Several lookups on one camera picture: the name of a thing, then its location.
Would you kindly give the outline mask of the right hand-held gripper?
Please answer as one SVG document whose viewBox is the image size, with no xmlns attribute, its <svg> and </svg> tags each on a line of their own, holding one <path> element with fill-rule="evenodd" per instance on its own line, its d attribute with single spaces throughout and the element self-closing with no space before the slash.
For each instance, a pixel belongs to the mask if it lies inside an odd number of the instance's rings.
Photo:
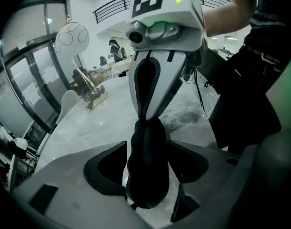
<svg viewBox="0 0 291 229">
<path fill-rule="evenodd" d="M 146 120 L 158 117 L 186 61 L 186 53 L 205 51 L 206 32 L 200 0 L 131 0 L 126 36 L 135 52 L 129 70 L 130 96 L 141 120 L 142 64 L 150 51 L 160 64 L 160 74 L 146 112 Z M 174 50 L 172 61 L 168 61 Z"/>
</svg>

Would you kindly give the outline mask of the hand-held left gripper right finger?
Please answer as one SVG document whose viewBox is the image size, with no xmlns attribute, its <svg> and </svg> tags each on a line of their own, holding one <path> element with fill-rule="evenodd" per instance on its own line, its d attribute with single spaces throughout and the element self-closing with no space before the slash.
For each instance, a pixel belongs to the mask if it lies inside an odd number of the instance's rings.
<svg viewBox="0 0 291 229">
<path fill-rule="evenodd" d="M 180 185 L 172 229 L 227 229 L 258 146 L 241 155 L 168 141 L 168 161 Z"/>
</svg>

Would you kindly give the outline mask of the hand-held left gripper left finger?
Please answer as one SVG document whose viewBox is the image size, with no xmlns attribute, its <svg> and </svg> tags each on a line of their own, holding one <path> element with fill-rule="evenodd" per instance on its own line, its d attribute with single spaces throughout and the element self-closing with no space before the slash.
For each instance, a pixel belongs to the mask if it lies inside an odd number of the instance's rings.
<svg viewBox="0 0 291 229">
<path fill-rule="evenodd" d="M 23 212 L 41 229 L 147 229 L 126 200 L 125 141 L 51 161 L 14 190 Z"/>
</svg>

